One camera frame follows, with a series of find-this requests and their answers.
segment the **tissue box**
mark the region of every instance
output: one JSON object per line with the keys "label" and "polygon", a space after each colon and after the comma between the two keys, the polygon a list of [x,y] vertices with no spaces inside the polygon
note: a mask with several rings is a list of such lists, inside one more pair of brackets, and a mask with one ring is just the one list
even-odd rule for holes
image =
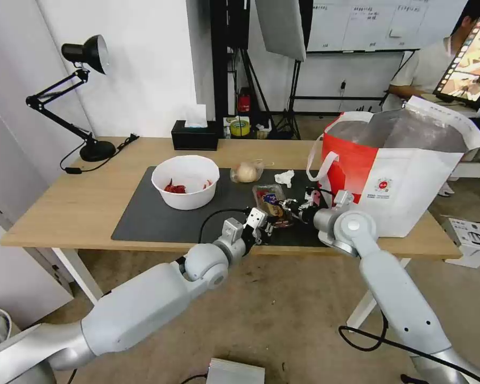
{"label": "tissue box", "polygon": [[186,128],[184,120],[176,120],[171,135],[175,150],[217,150],[219,142],[217,124],[213,121],[208,121],[208,127]]}
{"label": "tissue box", "polygon": [[462,252],[460,259],[445,260],[450,264],[478,268],[480,266],[480,224],[448,218],[443,228]]}

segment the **lamp shade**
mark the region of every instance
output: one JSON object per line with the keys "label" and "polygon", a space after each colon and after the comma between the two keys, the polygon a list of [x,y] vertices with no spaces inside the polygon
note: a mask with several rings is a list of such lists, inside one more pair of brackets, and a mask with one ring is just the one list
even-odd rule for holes
{"label": "lamp shade", "polygon": [[72,63],[87,63],[94,70],[107,74],[109,61],[107,44],[101,35],[95,35],[82,44],[63,44],[62,56]]}

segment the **black lamp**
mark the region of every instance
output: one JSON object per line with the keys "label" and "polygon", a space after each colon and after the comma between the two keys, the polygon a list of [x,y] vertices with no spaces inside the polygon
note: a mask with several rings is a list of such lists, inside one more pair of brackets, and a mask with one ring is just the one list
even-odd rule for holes
{"label": "black lamp", "polygon": [[[73,72],[70,76],[53,84],[45,90],[42,90],[35,95],[27,97],[27,105],[85,140],[85,145],[80,150],[80,157],[82,158],[82,160],[87,162],[107,160],[113,157],[116,153],[116,148],[111,142],[96,140],[92,136],[91,132],[84,131],[76,125],[68,123],[64,119],[60,118],[59,116],[45,108],[45,105],[49,102],[61,97],[62,95],[68,93],[69,91],[72,91],[73,89],[87,82],[89,78],[89,70],[84,68],[84,63],[88,64],[96,71],[104,75],[106,74],[109,62],[107,45],[105,44],[105,40],[101,35],[92,36],[83,45],[63,44],[61,52],[62,56],[64,56],[66,60],[71,61],[75,65],[77,70]],[[61,84],[64,84],[65,82],[71,80],[74,77],[78,77],[80,81],[62,91],[50,92],[52,89],[58,87]]]}

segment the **beige floor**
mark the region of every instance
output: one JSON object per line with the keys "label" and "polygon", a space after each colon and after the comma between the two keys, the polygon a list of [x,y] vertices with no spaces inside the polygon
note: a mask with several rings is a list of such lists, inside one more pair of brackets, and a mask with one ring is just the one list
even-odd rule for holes
{"label": "beige floor", "polygon": [[[303,138],[316,138],[330,121],[299,117]],[[451,185],[457,193],[437,198],[433,214],[438,220],[450,214],[480,221],[480,180]],[[177,257],[110,251],[81,251],[81,256],[104,291]],[[480,268],[414,260],[408,271],[457,351],[480,366]],[[267,384],[396,384],[401,373],[417,376],[406,353],[386,346],[363,353],[339,337],[338,326],[365,291],[358,261],[347,257],[246,258],[224,286],[131,350],[79,369],[73,384],[178,384],[206,372],[212,357],[263,366]],[[75,300],[45,320],[63,323],[85,316],[91,304],[78,288],[75,293]],[[149,293],[142,299],[148,301]],[[363,329],[378,333],[380,326],[380,313],[374,311]],[[59,373],[59,383],[68,376]]]}

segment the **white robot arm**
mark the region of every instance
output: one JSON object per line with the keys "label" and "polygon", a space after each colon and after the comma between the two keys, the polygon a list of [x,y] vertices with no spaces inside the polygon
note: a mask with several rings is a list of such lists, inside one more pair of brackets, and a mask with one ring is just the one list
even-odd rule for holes
{"label": "white robot arm", "polygon": [[[313,207],[310,200],[299,205],[288,199],[280,205],[294,217],[313,224],[324,244],[361,258],[361,276],[403,345],[464,368],[480,378],[480,369],[453,350],[439,319],[399,260],[379,248],[373,218],[350,210],[352,201],[351,193],[339,191],[332,209]],[[417,371],[430,384],[479,382],[442,363],[415,353],[410,356]]]}
{"label": "white robot arm", "polygon": [[81,321],[38,324],[0,344],[0,384],[40,384],[51,377],[21,375],[47,361],[71,370],[95,357],[129,349],[182,313],[190,302],[224,282],[228,268],[271,233],[267,214],[253,208],[245,224],[224,222],[213,244],[197,244],[178,260],[158,264],[105,294]]}
{"label": "white robot arm", "polygon": [[[468,375],[417,354],[411,359],[430,384],[480,382],[480,370],[460,356],[423,295],[398,260],[376,243],[373,219],[352,211],[351,194],[341,191],[332,209],[318,209],[296,201],[281,207],[303,222],[314,225],[319,239],[343,253],[361,258],[360,270],[389,324],[403,343],[417,351],[453,363],[479,377]],[[96,356],[131,348],[182,313],[208,289],[219,286],[228,268],[261,242],[261,231],[270,234],[267,215],[252,209],[246,224],[224,222],[222,235],[213,244],[197,244],[170,264],[156,265],[104,295],[81,321],[66,325],[40,324],[0,344],[0,384],[17,381],[41,362],[55,370],[74,369]]]}

